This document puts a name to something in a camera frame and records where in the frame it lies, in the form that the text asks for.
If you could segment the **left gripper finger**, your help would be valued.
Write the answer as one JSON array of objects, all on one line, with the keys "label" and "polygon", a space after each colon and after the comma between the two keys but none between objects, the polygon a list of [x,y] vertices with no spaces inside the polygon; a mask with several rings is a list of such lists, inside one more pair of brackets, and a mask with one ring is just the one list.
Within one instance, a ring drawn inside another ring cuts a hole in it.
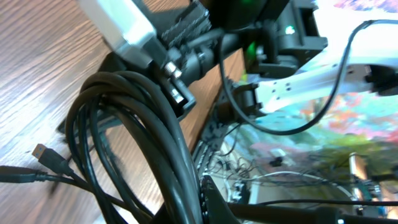
[{"label": "left gripper finger", "polygon": [[342,214],[333,207],[315,210],[282,207],[281,202],[242,205],[222,198],[213,179],[204,176],[199,188],[185,191],[172,174],[155,175],[164,197],[164,206],[152,223],[341,223]]}]

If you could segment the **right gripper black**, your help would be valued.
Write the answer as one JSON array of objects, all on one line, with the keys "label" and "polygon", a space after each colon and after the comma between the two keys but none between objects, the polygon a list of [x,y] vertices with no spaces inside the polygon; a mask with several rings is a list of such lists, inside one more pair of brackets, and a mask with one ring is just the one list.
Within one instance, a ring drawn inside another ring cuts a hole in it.
[{"label": "right gripper black", "polygon": [[152,61],[141,68],[111,50],[99,70],[101,81],[161,118],[184,118],[196,104],[188,87],[218,64],[221,31],[213,28],[210,11],[200,1],[164,11],[152,11],[143,1],[132,2],[157,32],[144,45]]}]

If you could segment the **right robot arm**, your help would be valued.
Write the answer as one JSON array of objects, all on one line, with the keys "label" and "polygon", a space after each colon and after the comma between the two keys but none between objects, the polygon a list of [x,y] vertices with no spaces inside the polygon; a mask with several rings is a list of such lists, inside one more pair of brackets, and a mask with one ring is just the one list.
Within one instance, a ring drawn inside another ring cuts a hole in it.
[{"label": "right robot arm", "polygon": [[397,94],[397,48],[363,50],[325,68],[303,72],[328,46],[309,1],[191,1],[151,11],[142,1],[81,1],[111,49],[110,71],[141,73],[161,90],[160,105],[184,118],[196,99],[188,87],[238,49],[262,81],[233,91],[225,116],[264,116],[327,94]]}]

